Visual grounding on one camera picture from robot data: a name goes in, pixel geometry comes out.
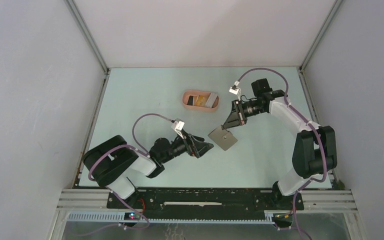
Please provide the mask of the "beige leather card holder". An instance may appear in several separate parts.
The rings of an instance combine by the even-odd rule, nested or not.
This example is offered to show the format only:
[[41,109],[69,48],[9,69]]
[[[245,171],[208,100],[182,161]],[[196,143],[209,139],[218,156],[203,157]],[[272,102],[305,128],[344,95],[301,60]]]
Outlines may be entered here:
[[208,137],[216,143],[223,151],[229,150],[234,146],[238,140],[234,135],[222,125],[219,125],[214,130],[212,130]]

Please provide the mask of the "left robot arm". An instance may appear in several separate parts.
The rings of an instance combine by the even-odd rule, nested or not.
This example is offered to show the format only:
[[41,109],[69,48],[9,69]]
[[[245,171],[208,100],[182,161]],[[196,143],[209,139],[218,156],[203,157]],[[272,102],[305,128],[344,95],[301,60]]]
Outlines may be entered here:
[[213,147],[202,137],[184,133],[172,141],[158,138],[150,150],[144,152],[116,135],[89,150],[81,160],[89,171],[89,180],[119,196],[118,201],[125,208],[133,208],[138,202],[139,192],[125,171],[134,170],[152,179],[164,171],[165,163],[174,158],[182,154],[200,158]]

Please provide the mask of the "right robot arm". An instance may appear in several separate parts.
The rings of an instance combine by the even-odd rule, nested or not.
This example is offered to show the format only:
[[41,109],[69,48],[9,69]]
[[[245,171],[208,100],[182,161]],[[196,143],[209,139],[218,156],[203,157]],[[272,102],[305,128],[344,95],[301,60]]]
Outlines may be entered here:
[[299,112],[289,101],[286,91],[274,90],[266,78],[251,83],[254,97],[231,102],[231,111],[221,125],[223,131],[243,126],[250,117],[268,113],[280,120],[295,136],[292,168],[278,180],[271,194],[271,204],[284,209],[291,202],[291,195],[301,191],[311,182],[322,183],[327,173],[337,167],[335,130],[322,126]]

